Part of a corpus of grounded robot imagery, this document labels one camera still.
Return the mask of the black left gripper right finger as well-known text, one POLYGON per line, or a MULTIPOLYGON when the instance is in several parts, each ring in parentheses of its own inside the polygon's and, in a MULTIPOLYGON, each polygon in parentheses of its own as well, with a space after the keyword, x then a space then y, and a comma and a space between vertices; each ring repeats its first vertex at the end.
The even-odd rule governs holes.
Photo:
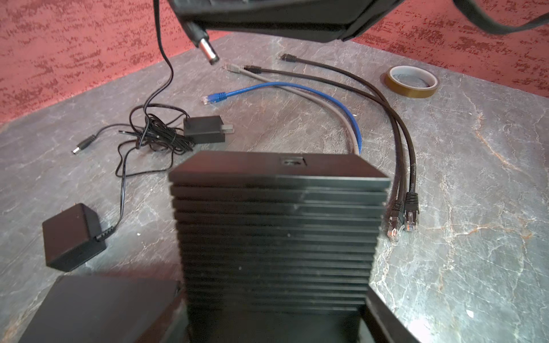
POLYGON ((367 287, 362 319, 376 343, 404 343, 419 341, 390 311, 371 287, 367 287))

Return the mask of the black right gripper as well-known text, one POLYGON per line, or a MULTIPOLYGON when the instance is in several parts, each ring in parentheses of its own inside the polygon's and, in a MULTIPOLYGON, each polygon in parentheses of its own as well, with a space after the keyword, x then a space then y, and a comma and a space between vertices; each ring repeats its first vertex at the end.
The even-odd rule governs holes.
POLYGON ((401 1, 171 1, 181 22, 215 31, 237 31, 328 43, 354 39, 401 1))

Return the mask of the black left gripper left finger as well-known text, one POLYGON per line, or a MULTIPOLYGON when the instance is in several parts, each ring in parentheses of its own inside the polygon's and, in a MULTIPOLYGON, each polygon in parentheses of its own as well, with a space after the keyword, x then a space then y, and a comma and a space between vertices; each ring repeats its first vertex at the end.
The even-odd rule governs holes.
POLYGON ((189 322, 185 294, 180 291, 145 332, 146 342, 188 342, 189 322))

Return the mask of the black network switch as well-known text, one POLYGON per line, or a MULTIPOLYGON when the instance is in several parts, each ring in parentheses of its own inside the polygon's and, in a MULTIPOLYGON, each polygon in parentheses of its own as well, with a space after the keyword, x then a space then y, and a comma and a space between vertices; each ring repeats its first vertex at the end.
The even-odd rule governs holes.
POLYGON ((191 341, 357 341, 389 177, 354 154, 200 151, 169 179, 191 341))

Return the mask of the black power adapter with cable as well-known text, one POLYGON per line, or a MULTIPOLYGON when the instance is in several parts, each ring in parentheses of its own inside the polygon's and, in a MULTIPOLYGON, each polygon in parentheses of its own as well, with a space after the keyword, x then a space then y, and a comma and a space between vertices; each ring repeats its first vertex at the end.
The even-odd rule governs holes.
POLYGON ((168 104, 151 103, 149 109, 165 109, 174 111, 178 116, 172 121, 162 121, 155 114, 147 114, 142 126, 133 122, 136 111, 143 108, 139 105, 130 111, 128 123, 110 124, 82 140, 73 154, 85 150, 109 129, 118 128, 120 134, 132 138, 131 143, 138 148, 151 147, 153 150, 168 150, 173 154, 184 154, 192 151, 197 144, 220 143, 225 136, 234 132, 234 127, 225 124, 219 116, 191 117, 182 108, 168 104))

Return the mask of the black calculator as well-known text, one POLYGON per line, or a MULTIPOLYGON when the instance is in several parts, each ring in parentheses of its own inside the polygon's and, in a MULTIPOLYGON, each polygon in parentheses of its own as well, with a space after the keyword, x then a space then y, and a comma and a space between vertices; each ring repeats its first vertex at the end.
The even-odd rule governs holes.
POLYGON ((58 277, 21 342, 136 342, 180 290, 174 280, 58 277))

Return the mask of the brown tape roll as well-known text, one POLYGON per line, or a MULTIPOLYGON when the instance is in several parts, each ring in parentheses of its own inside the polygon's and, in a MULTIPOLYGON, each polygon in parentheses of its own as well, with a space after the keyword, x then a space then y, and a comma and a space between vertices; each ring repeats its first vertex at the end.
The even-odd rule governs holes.
POLYGON ((383 76, 389 90, 404 97, 425 99, 433 96, 440 81, 433 73, 420 67, 397 65, 389 68, 383 76))

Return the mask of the black power adapter near switch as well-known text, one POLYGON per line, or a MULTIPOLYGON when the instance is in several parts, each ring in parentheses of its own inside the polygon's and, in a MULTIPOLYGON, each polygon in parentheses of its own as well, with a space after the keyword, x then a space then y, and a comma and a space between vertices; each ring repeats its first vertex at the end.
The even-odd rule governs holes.
MULTIPOLYGON (((174 111, 148 108, 151 103, 155 103, 154 98, 166 90, 173 79, 174 72, 171 71, 167 81, 149 95, 144 104, 142 104, 143 108, 141 110, 144 112, 144 118, 147 114, 155 114, 162 121, 172 121, 178 116, 174 111)), ((124 211, 127 179, 131 177, 131 174, 127 172, 128 157, 130 152, 143 148, 138 148, 136 144, 131 143, 131 140, 132 138, 130 137, 130 140, 123 141, 117 147, 120 161, 115 170, 115 175, 121 179, 121 212, 124 211)), ((162 150, 160 152, 163 151, 167 151, 170 154, 170 157, 182 155, 173 154, 173 152, 168 150, 162 150)), ((42 224, 42 231, 47 267, 63 272, 70 272, 76 269, 106 250, 106 241, 115 233, 117 227, 117 224, 113 224, 111 227, 103 229, 98 214, 82 203, 75 204, 73 207, 46 220, 42 224)))

